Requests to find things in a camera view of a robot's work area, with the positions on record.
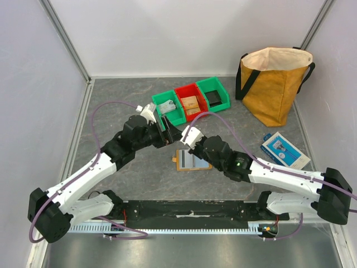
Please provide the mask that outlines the orange leather card holder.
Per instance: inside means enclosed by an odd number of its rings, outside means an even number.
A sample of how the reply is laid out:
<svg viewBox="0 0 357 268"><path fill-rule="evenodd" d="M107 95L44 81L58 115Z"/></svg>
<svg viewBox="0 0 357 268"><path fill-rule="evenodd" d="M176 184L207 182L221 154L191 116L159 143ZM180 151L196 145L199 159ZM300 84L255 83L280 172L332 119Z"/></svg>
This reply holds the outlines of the orange leather card holder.
<svg viewBox="0 0 357 268"><path fill-rule="evenodd" d="M172 157L172 162L176 164L177 171L210 170L213 166L203 159L190 154L189 150L176 150Z"/></svg>

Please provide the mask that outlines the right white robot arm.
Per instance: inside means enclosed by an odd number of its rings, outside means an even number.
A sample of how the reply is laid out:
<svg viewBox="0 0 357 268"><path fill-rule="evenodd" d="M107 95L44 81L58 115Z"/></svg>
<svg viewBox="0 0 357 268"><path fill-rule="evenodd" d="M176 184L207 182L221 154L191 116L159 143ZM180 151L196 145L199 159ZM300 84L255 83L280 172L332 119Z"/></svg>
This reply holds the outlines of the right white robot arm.
<svg viewBox="0 0 357 268"><path fill-rule="evenodd" d="M232 150L220 136L206 137L199 133L181 141L188 145L191 154L207 161L231 180L286 190L286 194L272 191L260 194L255 206L260 219L284 213L304 213L315 214L334 224L348 222L353 191L336 169L328 167L320 173L279 166Z"/></svg>

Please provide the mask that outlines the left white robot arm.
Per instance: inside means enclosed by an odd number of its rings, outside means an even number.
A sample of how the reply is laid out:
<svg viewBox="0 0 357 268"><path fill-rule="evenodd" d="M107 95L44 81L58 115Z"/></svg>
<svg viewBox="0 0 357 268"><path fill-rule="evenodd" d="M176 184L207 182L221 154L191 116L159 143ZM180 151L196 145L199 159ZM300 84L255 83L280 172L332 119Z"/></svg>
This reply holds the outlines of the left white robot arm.
<svg viewBox="0 0 357 268"><path fill-rule="evenodd" d="M108 216L117 219L122 215L121 199L111 190L98 197L81 201L87 191L106 177L119 171L135 158L136 152L154 146L159 149L179 141L181 130L166 116L162 116L165 129L156 121L141 115L130 116L96 156L62 183L43 191L35 189L30 194L27 218L30 230L38 230L48 243L61 239L71 226L92 218Z"/></svg>

